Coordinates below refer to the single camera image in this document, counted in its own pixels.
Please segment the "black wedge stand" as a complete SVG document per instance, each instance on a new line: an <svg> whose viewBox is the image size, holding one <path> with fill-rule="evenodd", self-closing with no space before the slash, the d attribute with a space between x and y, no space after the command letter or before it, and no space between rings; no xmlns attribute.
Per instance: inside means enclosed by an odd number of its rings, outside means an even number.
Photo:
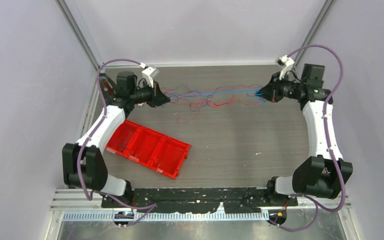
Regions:
<svg viewBox="0 0 384 240"><path fill-rule="evenodd" d="M116 91L116 83L106 73L100 73L98 79L105 105L117 105L118 97Z"/></svg>

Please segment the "red three-compartment bin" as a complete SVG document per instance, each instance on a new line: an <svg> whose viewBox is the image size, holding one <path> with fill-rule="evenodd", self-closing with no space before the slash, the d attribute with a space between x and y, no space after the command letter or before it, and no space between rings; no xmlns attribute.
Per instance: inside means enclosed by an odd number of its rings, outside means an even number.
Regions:
<svg viewBox="0 0 384 240"><path fill-rule="evenodd" d="M106 149L163 176L176 179L192 145L146 126L125 120Z"/></svg>

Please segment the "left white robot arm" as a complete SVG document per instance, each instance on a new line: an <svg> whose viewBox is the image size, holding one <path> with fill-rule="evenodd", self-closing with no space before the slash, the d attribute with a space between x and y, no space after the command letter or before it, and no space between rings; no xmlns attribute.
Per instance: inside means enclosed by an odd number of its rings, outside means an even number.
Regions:
<svg viewBox="0 0 384 240"><path fill-rule="evenodd" d="M116 80L100 73L98 81L104 102L100 117L85 135L62 148L64 183L114 195L115 202L121 207L128 207L133 202L131 183L109 174L103 152L136 105L156 108L170 102L154 79L159 70L148 66L141 73L139 79L132 71L122 71Z"/></svg>

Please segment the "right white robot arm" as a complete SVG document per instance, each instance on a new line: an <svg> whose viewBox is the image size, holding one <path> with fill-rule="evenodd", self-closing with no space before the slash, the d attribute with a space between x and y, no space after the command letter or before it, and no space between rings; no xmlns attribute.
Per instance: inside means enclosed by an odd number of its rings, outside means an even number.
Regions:
<svg viewBox="0 0 384 240"><path fill-rule="evenodd" d="M332 113L331 91L323 88L323 65L305 64L300 81L271 76L269 83L255 95L272 103L284 98L300 105L308 130L309 157L291 176L274 176L267 182L265 198L271 205L279 205L291 195L310 195L335 199L353 173L353 165L344 161L337 145Z"/></svg>

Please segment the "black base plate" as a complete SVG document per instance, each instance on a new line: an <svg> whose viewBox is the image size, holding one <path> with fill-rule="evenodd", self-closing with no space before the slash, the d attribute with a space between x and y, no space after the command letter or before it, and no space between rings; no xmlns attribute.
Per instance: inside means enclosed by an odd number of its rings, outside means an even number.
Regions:
<svg viewBox="0 0 384 240"><path fill-rule="evenodd" d="M297 199L273 197L266 187L135 188L117 199L140 208L140 213L156 204L151 212L162 214L215 213L219 206L227 214L257 213L261 207L298 206Z"/></svg>

